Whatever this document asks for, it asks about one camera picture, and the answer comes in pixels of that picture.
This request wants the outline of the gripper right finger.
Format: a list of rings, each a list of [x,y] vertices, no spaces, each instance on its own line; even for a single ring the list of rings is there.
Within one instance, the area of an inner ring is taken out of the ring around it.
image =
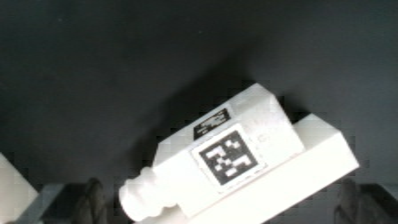
[[[398,184],[344,180],[337,224],[398,224]]]

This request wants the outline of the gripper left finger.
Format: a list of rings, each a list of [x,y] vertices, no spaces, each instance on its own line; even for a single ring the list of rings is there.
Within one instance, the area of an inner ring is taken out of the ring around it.
[[[86,183],[49,184],[17,224],[107,224],[107,201],[100,180],[91,178]]]

